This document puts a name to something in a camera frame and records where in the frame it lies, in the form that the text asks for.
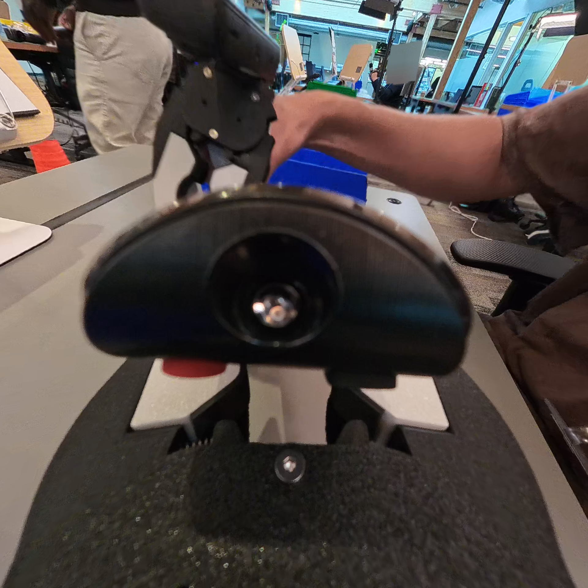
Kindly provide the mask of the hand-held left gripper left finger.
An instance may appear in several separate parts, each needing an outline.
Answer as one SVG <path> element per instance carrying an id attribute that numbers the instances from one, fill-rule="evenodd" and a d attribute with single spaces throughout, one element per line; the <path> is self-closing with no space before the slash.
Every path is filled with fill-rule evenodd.
<path id="1" fill-rule="evenodd" d="M 212 439 L 217 422 L 234 421 L 242 437 L 249 440 L 247 369 L 239 364 L 197 366 L 197 377 L 170 375 L 164 361 L 152 364 L 135 413 L 133 430 L 179 426 L 191 444 Z"/>

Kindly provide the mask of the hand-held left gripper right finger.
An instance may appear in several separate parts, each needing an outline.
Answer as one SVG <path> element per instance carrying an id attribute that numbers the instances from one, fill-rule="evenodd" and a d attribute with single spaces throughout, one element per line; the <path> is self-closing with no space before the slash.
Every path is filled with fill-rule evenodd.
<path id="1" fill-rule="evenodd" d="M 333 385 L 326 406 L 327 444 L 350 441 L 350 431 L 381 446 L 408 446 L 405 429 L 448 432 L 435 381 L 399 376 L 391 389 Z"/>

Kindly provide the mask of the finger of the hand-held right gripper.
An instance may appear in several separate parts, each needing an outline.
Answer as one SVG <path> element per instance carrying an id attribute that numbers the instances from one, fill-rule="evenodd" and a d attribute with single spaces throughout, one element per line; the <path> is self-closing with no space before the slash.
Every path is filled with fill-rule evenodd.
<path id="1" fill-rule="evenodd" d="M 248 172 L 226 156 L 202 158 L 204 167 L 203 192 L 236 189 L 246 183 Z"/>
<path id="2" fill-rule="evenodd" d="M 194 165 L 195 157 L 187 141 L 177 134 L 169 134 L 153 175 L 154 200 L 177 200 L 180 184 L 190 175 Z"/>

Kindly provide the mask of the glossy black half-round device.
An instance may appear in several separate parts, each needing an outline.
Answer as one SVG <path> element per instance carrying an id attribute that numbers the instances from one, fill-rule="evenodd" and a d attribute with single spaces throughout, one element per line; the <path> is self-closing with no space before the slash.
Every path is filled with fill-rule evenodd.
<path id="1" fill-rule="evenodd" d="M 471 321 L 448 264 L 410 231 L 295 187 L 154 213 L 85 282 L 85 332 L 107 354 L 318 368 L 359 387 L 454 371 Z"/>

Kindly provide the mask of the person's right forearm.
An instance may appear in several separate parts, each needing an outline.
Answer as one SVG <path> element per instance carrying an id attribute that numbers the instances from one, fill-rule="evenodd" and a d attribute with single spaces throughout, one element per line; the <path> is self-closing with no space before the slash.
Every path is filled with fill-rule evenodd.
<path id="1" fill-rule="evenodd" d="M 353 167 L 437 201 L 518 194 L 495 116 L 408 114 L 327 92 L 317 100 L 313 146 Z"/>

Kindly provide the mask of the grey desk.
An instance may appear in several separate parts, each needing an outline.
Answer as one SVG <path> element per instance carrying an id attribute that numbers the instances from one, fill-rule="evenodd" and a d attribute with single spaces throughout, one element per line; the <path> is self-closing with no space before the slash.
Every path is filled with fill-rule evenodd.
<path id="1" fill-rule="evenodd" d="M 52 237 L 1 267 L 1 586 L 43 475 L 82 409 L 122 364 L 81 326 L 85 273 L 102 246 L 153 209 L 152 149 L 131 146 L 1 185 L 1 216 Z M 398 198 L 401 205 L 388 203 Z M 369 187 L 368 204 L 447 259 L 424 198 Z M 463 363 L 509 425 L 546 501 L 577 587 L 587 587 L 587 520 L 486 329 L 474 318 Z"/>

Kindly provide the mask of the person's right hand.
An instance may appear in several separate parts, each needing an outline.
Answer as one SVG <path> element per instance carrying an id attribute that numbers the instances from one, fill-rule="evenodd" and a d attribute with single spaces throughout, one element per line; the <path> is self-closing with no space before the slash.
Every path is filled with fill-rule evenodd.
<path id="1" fill-rule="evenodd" d="M 270 125 L 274 144 L 268 176 L 303 148 L 326 152 L 330 147 L 325 124 L 329 121 L 330 98 L 327 92 L 302 92 L 278 95 L 273 101 L 277 116 Z"/>

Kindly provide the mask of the red round knob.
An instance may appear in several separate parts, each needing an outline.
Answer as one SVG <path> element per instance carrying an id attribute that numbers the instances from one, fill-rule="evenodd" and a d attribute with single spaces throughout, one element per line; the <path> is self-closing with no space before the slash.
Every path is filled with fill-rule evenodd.
<path id="1" fill-rule="evenodd" d="M 200 379 L 223 374 L 226 364 L 203 359 L 164 359 L 161 370 L 175 378 Z"/>

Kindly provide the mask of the blue plastic bin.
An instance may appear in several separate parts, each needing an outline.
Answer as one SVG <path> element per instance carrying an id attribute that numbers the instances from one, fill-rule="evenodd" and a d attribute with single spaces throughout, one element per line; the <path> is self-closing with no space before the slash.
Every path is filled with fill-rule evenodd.
<path id="1" fill-rule="evenodd" d="M 324 190 L 366 203 L 367 175 L 322 152 L 300 149 L 271 174 L 268 183 Z"/>

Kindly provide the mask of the orange traffic cone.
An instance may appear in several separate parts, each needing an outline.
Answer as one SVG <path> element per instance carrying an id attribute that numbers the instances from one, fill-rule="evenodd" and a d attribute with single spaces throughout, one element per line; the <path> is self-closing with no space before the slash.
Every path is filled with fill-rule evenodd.
<path id="1" fill-rule="evenodd" d="M 70 159 L 59 141 L 55 139 L 48 139 L 31 145 L 29 150 L 36 173 L 52 171 L 70 164 Z"/>

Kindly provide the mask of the wooden backing board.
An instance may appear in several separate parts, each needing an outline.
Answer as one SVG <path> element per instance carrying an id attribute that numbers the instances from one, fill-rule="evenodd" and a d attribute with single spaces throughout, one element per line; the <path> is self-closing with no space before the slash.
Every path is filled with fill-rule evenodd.
<path id="1" fill-rule="evenodd" d="M 1 151 L 25 148 L 43 142 L 54 130 L 53 111 L 39 87 L 11 54 L 3 40 L 1 41 L 1 70 L 39 110 L 38 114 L 17 119 L 17 134 L 10 141 L 1 140 Z"/>

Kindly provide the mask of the white monitor stand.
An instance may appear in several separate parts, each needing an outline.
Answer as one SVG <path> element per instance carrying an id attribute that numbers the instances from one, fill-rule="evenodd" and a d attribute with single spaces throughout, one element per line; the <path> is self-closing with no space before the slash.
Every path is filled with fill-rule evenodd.
<path id="1" fill-rule="evenodd" d="M 18 220 L 1 218 L 1 265 L 47 242 L 52 229 Z"/>

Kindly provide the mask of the white display screen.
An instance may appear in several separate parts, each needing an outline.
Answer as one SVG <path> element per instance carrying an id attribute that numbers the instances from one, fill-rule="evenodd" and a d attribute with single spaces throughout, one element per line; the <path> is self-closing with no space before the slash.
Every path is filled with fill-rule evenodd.
<path id="1" fill-rule="evenodd" d="M 1 70 L 1 143 L 6 143 L 17 137 L 20 118 L 38 114 L 40 114 L 40 110 Z"/>

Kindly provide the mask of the black studio light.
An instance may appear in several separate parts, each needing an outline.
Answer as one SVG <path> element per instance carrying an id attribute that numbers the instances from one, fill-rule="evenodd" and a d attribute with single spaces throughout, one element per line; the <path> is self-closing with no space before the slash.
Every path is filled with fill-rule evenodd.
<path id="1" fill-rule="evenodd" d="M 361 1 L 358 12 L 381 21 L 386 15 L 394 15 L 400 1 Z"/>

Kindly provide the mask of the wooden pillar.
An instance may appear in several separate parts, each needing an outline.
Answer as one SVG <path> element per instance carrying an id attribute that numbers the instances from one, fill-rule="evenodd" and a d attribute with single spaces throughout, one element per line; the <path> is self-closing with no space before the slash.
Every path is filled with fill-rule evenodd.
<path id="1" fill-rule="evenodd" d="M 462 19 L 460 28 L 458 33 L 456 34 L 452 49 L 447 59 L 447 63 L 445 69 L 439 79 L 439 82 L 436 86 L 433 98 L 434 99 L 442 99 L 442 95 L 445 91 L 446 85 L 452 75 L 452 71 L 457 63 L 457 60 L 461 54 L 463 44 L 465 42 L 467 33 L 472 25 L 472 22 L 477 14 L 477 11 L 480 7 L 481 1 L 470 1 L 465 13 L 465 16 Z"/>

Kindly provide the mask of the person's brown clothed body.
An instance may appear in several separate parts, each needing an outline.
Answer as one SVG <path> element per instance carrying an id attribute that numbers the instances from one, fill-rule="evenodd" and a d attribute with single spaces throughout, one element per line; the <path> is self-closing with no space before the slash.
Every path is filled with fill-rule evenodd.
<path id="1" fill-rule="evenodd" d="M 545 211 L 564 255 L 587 246 L 587 87 L 504 117 L 502 160 Z M 540 291 L 523 311 L 485 318 L 519 389 L 563 450 L 587 426 L 587 261 Z"/>

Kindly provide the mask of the black tripod pole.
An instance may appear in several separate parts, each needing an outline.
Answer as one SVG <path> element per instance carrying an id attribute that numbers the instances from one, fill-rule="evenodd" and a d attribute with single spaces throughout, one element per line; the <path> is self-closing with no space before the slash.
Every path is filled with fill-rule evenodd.
<path id="1" fill-rule="evenodd" d="M 488 52 L 489 46 L 491 44 L 491 41 L 493 40 L 493 38 L 496 34 L 496 31 L 497 31 L 497 29 L 498 29 L 498 27 L 504 17 L 504 14 L 507 11 L 509 4 L 510 4 L 510 1 L 502 1 L 502 7 L 500 8 L 500 11 L 498 12 L 498 14 L 496 16 L 496 19 L 493 23 L 492 28 L 489 30 L 488 37 L 487 37 L 483 47 L 481 48 L 480 55 L 477 58 L 477 61 L 473 67 L 473 70 L 470 74 L 470 77 L 465 85 L 465 88 L 462 91 L 458 101 L 456 102 L 456 106 L 453 109 L 453 114 L 459 114 L 460 109 L 462 108 L 463 104 L 465 103 L 465 100 L 467 99 L 467 96 L 468 96 L 468 94 L 471 90 L 471 87 L 473 85 L 474 78 L 476 77 L 477 72 L 479 71 L 482 62 L 484 61 L 484 58 L 485 58 L 485 56 Z"/>

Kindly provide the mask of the blue storage crate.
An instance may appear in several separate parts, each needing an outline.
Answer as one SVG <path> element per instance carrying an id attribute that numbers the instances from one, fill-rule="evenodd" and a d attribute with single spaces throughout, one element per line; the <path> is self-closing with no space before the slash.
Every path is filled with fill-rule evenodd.
<path id="1" fill-rule="evenodd" d="M 552 90 L 545 90 L 543 88 L 533 88 L 530 91 L 509 94 L 502 101 L 497 111 L 497 116 L 510 114 L 519 107 L 530 109 L 547 104 L 565 93 L 567 92 L 552 92 Z"/>

